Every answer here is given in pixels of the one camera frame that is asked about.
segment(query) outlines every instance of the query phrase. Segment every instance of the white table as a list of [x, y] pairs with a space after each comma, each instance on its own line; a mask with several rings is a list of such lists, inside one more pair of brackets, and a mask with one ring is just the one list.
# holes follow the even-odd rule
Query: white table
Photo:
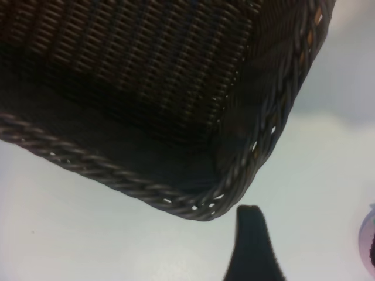
[[[259, 205], [288, 280], [369, 281], [360, 224], [375, 202], [375, 1], [337, 0], [331, 32], [275, 152]], [[235, 208], [186, 221], [0, 143], [1, 281], [222, 280]]]

